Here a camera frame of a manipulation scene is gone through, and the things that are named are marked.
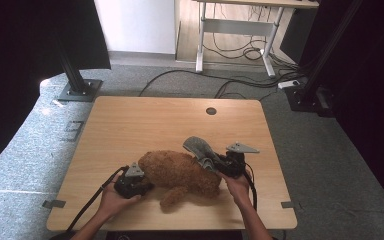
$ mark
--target white wall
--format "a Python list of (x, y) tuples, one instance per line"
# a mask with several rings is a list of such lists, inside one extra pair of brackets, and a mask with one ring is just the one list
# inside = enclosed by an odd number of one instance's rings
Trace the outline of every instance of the white wall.
[(95, 0), (108, 50), (175, 54), (175, 2)]

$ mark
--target black backdrop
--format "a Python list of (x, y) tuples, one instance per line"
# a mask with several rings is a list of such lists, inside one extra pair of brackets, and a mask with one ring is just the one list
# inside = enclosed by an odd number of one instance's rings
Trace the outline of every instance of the black backdrop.
[[(351, 2), (322, 1), (304, 63), (317, 59)], [(334, 94), (336, 119), (384, 188), (384, 1), (362, 1), (315, 82)]]
[(39, 96), (63, 72), (53, 32), (74, 66), (110, 68), (93, 0), (0, 0), (0, 153)]

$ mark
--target standing desk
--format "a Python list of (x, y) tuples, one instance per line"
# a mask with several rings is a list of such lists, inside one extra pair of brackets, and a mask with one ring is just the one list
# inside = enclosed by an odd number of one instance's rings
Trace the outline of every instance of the standing desk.
[[(207, 113), (214, 108), (216, 114)], [(102, 183), (120, 166), (130, 165), (146, 152), (186, 152), (190, 136), (206, 140), (224, 154), (226, 146), (239, 141), (259, 149), (245, 154), (254, 170), (258, 214), (269, 229), (297, 225), (288, 190), (260, 102), (256, 100), (99, 97), (92, 108), (72, 162), (58, 193), (63, 208), (53, 208), (50, 230), (65, 230)], [(155, 188), (139, 203), (106, 223), (104, 230), (221, 230), (244, 229), (241, 214), (224, 181), (216, 199), (188, 194), (170, 212), (159, 206), (167, 191)], [(96, 212), (100, 198), (83, 214), (74, 229)]]
[[(270, 49), (273, 45), (274, 37), (276, 36), (279, 27), (280, 19), (282, 18), (285, 7), (289, 8), (317, 8), (319, 4), (309, 0), (194, 0), (202, 3), (201, 24), (199, 28), (199, 45), (196, 55), (196, 71), (202, 72), (203, 57), (204, 57), (204, 33), (225, 33), (225, 34), (240, 34), (253, 36), (267, 36), (267, 43), (264, 49), (261, 49), (261, 56), (266, 66), (269, 77), (274, 78), (275, 72), (269, 59)], [(273, 23), (268, 22), (252, 22), (252, 21), (234, 21), (225, 19), (208, 19), (205, 17), (207, 3), (221, 4), (238, 4), (238, 5), (256, 5), (279, 7), (276, 20)]]

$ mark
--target table leg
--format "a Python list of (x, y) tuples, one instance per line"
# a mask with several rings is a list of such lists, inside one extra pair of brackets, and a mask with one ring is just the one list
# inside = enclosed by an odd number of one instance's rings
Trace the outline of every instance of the table leg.
[(199, 28), (199, 44), (198, 44), (198, 53), (196, 54), (196, 72), (202, 72), (203, 57), (204, 57), (204, 24), (205, 24), (205, 10), (207, 4), (202, 3), (202, 12), (201, 12), (201, 24)]
[(270, 78), (274, 78), (275, 73), (273, 70), (273, 66), (270, 62), (269, 53), (270, 53), (270, 49), (272, 48), (274, 37), (276, 36), (277, 29), (279, 28), (280, 19), (282, 18), (282, 14), (283, 14), (283, 9), (284, 9), (283, 7), (279, 7), (279, 11), (277, 12), (276, 20), (273, 23), (273, 28), (272, 28), (270, 36), (268, 38), (268, 42), (266, 44), (266, 47), (265, 47), (265, 49), (261, 49), (261, 55), (262, 55), (262, 58), (264, 61), (264, 65), (266, 66), (267, 74), (269, 75)]

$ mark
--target stuffed animal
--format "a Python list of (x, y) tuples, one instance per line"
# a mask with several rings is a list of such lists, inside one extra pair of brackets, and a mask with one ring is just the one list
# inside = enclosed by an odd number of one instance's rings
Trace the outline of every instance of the stuffed animal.
[(206, 198), (219, 195), (221, 178), (203, 169), (189, 154), (169, 150), (147, 152), (138, 165), (151, 183), (169, 189), (160, 201), (163, 209), (178, 203), (188, 192)]

